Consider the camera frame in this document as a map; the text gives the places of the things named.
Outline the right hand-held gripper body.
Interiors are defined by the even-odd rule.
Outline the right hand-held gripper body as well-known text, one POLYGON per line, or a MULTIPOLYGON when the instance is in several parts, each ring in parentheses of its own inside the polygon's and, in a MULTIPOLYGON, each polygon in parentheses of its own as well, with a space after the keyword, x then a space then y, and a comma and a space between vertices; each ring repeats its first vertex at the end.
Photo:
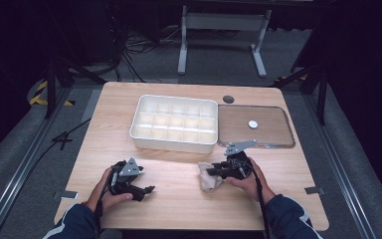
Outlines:
POLYGON ((253 171, 251 160, 246 155, 245 150, 257 144, 255 139, 241 142, 230 142, 224 155, 226 156, 229 168, 232 170, 231 176, 237 179, 248 177, 253 171))

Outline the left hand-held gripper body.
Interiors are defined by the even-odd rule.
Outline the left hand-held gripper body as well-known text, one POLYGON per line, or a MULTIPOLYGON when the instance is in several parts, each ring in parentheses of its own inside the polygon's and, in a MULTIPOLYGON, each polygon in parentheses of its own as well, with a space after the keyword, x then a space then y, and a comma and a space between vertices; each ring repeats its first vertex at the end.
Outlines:
POLYGON ((142 166, 138 166, 132 157, 129 160, 119 161, 111 167, 109 176, 109 191, 113 195, 139 191, 139 187, 131 182, 140 174, 142 166))

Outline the beige sock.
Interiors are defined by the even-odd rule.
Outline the beige sock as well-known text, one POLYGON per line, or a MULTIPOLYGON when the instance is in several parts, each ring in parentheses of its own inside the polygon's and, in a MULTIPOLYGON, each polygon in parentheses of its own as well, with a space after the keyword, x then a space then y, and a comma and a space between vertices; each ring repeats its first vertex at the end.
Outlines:
POLYGON ((212 169, 213 165, 209 162, 199 162, 200 170, 200 187, 204 192, 211 192, 220 186, 223 179, 218 175, 210 175, 208 169, 212 169))

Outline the person's right hand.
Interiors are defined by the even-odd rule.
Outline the person's right hand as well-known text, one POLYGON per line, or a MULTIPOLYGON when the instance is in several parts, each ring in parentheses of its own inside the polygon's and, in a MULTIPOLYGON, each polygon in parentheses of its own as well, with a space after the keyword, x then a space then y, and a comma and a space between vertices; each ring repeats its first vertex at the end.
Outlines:
POLYGON ((229 184, 241 188, 247 192, 254 200, 260 202, 262 198, 265 203, 268 203, 276 196, 276 194, 270 189, 263 172, 252 158, 251 163, 253 165, 254 172, 252 172, 247 178, 237 179, 234 177, 227 177, 226 181, 229 184))

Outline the person's left hand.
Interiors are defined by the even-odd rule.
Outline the person's left hand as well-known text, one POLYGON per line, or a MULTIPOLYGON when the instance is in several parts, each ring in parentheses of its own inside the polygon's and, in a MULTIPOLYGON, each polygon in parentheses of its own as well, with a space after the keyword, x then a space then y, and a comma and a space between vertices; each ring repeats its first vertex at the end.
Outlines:
POLYGON ((112 195, 109 191, 105 190, 105 183, 110 173, 111 168, 109 167, 101 176, 101 179, 96 184, 89 199, 85 201, 85 206, 87 206, 91 212, 96 211, 96 206, 99 201, 101 201, 102 212, 106 212, 110 209, 110 207, 122 202, 129 201, 133 198, 131 193, 112 195))

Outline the clear plastic lid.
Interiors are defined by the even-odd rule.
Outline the clear plastic lid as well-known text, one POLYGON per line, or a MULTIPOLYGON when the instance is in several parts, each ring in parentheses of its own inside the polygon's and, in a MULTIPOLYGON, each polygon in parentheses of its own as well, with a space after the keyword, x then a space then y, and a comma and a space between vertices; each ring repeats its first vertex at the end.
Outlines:
POLYGON ((253 140, 255 147, 294 147, 287 113, 280 107, 219 105, 218 143, 253 140))

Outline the white divided storage box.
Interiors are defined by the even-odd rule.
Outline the white divided storage box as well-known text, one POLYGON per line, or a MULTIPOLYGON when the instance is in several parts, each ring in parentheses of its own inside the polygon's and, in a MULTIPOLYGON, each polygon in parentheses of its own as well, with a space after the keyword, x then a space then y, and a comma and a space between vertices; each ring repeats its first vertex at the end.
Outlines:
POLYGON ((218 104, 212 100, 143 95, 129 135, 139 148, 211 153, 218 141, 218 104))

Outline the black tape floor mark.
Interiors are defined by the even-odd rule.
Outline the black tape floor mark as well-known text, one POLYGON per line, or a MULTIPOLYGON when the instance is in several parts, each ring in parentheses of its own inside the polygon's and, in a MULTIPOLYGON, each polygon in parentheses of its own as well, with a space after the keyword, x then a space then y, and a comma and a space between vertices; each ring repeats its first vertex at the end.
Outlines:
POLYGON ((70 134, 67 131, 64 131, 52 139, 52 142, 60 144, 60 150, 64 150, 66 144, 71 141, 72 139, 70 138, 70 134))

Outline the yellow black floor tape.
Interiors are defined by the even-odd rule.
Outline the yellow black floor tape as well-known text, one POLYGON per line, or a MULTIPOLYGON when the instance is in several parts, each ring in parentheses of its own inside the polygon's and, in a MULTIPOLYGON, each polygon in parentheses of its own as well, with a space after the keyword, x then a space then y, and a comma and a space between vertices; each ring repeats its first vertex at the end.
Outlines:
MULTIPOLYGON (((30 99, 30 105, 41 105, 41 106, 47 106, 48 101, 41 98, 42 93, 44 92, 45 88, 47 87, 48 82, 46 80, 43 80, 42 83, 38 86, 36 92, 33 94, 32 98, 30 99)), ((73 107, 76 104, 74 100, 68 100, 65 101, 64 106, 67 107, 73 107)))

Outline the aluminium floor rail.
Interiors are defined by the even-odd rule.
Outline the aluminium floor rail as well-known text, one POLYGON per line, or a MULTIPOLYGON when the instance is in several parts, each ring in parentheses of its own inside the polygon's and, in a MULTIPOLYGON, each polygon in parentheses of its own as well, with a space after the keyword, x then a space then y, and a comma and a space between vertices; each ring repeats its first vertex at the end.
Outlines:
POLYGON ((314 120, 315 127, 320 135, 320 138, 325 145, 332 171, 335 175, 337 183, 342 191, 342 195, 356 224, 359 234, 362 239, 377 239, 374 230, 365 214, 364 208, 361 205, 359 197, 348 177, 348 174, 343 167, 340 157, 337 153, 332 139, 325 125, 321 124, 316 114, 316 104, 310 96, 303 96, 303 101, 309 111, 309 114, 314 120))
POLYGON ((45 119, 45 107, 33 107, 1 142, 0 228, 38 160, 45 136, 71 90, 61 89, 57 93, 56 106, 48 119, 45 119))

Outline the white metal table frame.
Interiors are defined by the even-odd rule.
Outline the white metal table frame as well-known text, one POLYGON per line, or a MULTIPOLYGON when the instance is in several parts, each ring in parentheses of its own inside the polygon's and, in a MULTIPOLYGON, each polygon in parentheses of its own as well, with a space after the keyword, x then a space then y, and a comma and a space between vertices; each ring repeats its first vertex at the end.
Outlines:
POLYGON ((181 47, 179 52, 177 73, 186 73, 187 62, 187 31, 188 30, 231 30, 258 32, 258 40, 250 46, 251 53, 260 78, 267 76, 267 71, 261 55, 272 11, 267 10, 262 15, 196 13, 191 12, 186 5, 182 6, 181 16, 181 47))

